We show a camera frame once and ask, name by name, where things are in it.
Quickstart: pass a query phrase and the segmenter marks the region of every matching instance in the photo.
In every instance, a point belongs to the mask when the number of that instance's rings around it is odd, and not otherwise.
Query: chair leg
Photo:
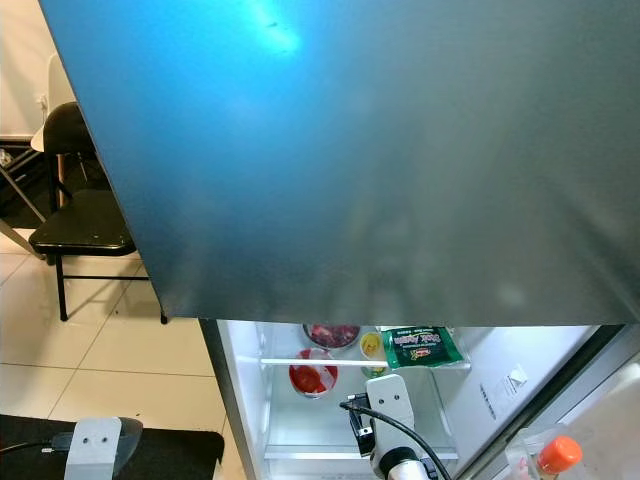
[[[67,302],[64,298],[64,277],[62,273],[62,256],[56,255],[56,278],[58,280],[58,304],[60,305],[60,320],[66,322],[69,317],[67,316]]]

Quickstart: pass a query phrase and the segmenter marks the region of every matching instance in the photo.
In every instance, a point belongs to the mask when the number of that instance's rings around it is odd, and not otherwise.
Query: wall
[[[0,137],[31,136],[41,126],[37,99],[54,52],[37,0],[0,0]]]

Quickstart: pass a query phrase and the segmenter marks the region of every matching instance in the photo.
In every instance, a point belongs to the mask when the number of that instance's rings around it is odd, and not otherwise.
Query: food container
[[[360,327],[357,325],[303,325],[305,335],[315,345],[322,348],[346,348],[358,339]]]
[[[333,360],[321,348],[307,348],[296,358]],[[306,398],[320,398],[330,392],[338,380],[338,367],[334,365],[290,365],[289,380],[293,389]]]
[[[366,360],[386,360],[382,336],[378,332],[365,333],[360,339],[360,353]],[[387,367],[362,367],[362,373],[367,378],[377,378],[388,373]]]

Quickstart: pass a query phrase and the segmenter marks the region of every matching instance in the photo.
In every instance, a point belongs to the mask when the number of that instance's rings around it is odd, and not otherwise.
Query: black cable
[[[400,430],[401,432],[403,432],[404,434],[408,435],[418,445],[420,445],[420,447],[425,452],[427,452],[427,455],[429,455],[429,457],[431,457],[431,460],[433,460],[433,463],[435,463],[436,467],[438,468],[438,470],[440,470],[440,473],[444,477],[444,480],[451,480],[451,477],[449,476],[449,472],[447,472],[447,469],[444,468],[444,465],[442,464],[442,462],[440,461],[440,459],[436,455],[436,452],[433,451],[433,449],[429,446],[429,444],[427,442],[425,442],[424,439],[420,435],[418,435],[416,432],[411,430],[405,424],[403,424],[403,423],[401,423],[401,422],[389,417],[388,415],[385,415],[384,413],[380,413],[380,412],[378,412],[376,410],[371,410],[370,408],[357,407],[355,405],[351,405],[349,402],[341,402],[340,403],[340,407],[344,408],[345,410],[352,410],[354,412],[362,413],[364,415],[368,415],[370,417],[377,418],[378,420],[381,420],[381,421],[383,421],[385,423],[388,423],[392,427],[395,427],[398,430]]]
[[[11,445],[10,447],[4,447],[0,449],[0,455],[4,455],[5,453],[15,452],[17,450],[22,450],[23,448],[32,448],[32,447],[50,447],[51,442],[26,442],[26,443],[18,443],[16,445]]]

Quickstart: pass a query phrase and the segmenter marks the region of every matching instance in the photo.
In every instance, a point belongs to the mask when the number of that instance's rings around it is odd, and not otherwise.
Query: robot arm
[[[340,406],[349,410],[360,454],[370,456],[375,474],[385,480],[437,480],[437,465],[448,480],[433,450],[413,431],[413,408],[404,379],[399,375],[372,379],[366,390],[350,395]],[[362,415],[370,417],[369,425]],[[421,460],[423,452],[431,458]]]

